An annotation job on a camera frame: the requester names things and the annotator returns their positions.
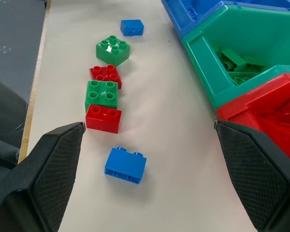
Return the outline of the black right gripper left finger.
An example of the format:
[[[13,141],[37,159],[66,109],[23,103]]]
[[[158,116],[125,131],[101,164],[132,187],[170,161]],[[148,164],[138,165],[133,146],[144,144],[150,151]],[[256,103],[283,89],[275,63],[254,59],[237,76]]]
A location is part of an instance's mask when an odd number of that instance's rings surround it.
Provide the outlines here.
[[[58,232],[85,130],[83,122],[58,127],[18,165],[0,159],[0,232]]]

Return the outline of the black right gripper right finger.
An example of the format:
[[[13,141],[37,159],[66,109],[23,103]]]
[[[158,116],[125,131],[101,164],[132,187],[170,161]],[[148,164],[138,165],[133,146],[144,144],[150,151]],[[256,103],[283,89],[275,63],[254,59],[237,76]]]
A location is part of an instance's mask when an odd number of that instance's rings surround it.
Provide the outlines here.
[[[215,121],[232,185],[258,232],[290,232],[290,158],[265,133]]]

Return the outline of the red plastic storage bin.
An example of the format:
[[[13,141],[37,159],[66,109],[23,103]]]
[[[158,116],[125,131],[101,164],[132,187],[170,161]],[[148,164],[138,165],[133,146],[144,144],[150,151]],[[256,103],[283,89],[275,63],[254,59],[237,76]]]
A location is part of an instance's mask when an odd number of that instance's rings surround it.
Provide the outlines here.
[[[222,105],[217,116],[266,133],[290,158],[290,73]]]

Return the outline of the dark grey robot body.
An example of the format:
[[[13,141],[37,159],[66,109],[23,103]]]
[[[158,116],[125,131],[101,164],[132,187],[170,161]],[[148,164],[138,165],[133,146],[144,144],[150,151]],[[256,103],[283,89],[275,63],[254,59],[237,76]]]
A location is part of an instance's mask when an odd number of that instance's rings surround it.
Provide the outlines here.
[[[0,142],[21,148],[28,103],[8,86],[0,82]],[[12,169],[15,161],[6,159],[0,150],[0,166]]]

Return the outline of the red two-stud toy brick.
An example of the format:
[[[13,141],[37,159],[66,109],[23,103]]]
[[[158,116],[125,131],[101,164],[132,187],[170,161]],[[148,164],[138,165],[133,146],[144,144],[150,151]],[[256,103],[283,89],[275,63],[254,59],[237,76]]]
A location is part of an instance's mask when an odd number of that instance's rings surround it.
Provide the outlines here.
[[[98,105],[90,105],[86,114],[89,129],[118,133],[122,111]]]

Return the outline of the blue two-stud toy brick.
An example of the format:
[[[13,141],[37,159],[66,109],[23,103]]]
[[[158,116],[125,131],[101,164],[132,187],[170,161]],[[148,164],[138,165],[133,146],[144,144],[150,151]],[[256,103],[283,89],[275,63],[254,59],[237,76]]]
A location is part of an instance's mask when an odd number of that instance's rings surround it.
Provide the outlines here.
[[[142,36],[144,25],[139,19],[122,20],[120,30],[124,36]]]
[[[142,153],[129,153],[123,147],[112,148],[104,173],[128,182],[139,184],[143,178],[147,158]]]

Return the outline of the green four-stud toy brick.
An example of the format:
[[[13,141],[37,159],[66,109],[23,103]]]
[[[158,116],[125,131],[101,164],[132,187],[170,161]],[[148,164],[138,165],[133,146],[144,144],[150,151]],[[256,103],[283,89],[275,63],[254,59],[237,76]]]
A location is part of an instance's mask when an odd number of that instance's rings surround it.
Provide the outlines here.
[[[110,35],[96,44],[96,57],[117,67],[129,58],[130,50],[131,47],[128,43]]]
[[[118,83],[113,81],[88,81],[85,99],[86,113],[90,105],[117,109]]]

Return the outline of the red four-stud toy brick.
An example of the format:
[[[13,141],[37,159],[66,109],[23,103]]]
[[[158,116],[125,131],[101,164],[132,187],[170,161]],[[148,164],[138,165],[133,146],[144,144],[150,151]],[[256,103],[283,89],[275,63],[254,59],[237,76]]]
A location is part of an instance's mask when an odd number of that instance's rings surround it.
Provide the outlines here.
[[[89,69],[89,74],[92,80],[98,81],[113,81],[118,83],[118,89],[122,88],[122,82],[120,75],[117,72],[117,69],[114,65],[107,65],[104,67],[94,66]]]

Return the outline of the green plastic storage bin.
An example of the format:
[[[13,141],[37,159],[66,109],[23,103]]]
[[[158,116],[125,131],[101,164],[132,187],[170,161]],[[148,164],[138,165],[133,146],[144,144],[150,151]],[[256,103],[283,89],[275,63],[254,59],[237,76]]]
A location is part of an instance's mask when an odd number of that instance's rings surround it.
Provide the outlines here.
[[[227,5],[182,39],[213,108],[290,73],[290,12]],[[247,64],[237,66],[221,51],[232,49]],[[258,73],[236,86],[228,72]]]

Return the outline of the blue plastic storage bin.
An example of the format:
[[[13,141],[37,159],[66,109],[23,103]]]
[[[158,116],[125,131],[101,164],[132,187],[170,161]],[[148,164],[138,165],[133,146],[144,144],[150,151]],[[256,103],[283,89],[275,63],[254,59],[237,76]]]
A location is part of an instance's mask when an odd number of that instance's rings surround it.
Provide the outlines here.
[[[274,11],[290,11],[290,0],[161,0],[180,39],[215,13],[219,8],[232,5]],[[187,7],[192,5],[198,19],[191,20]]]

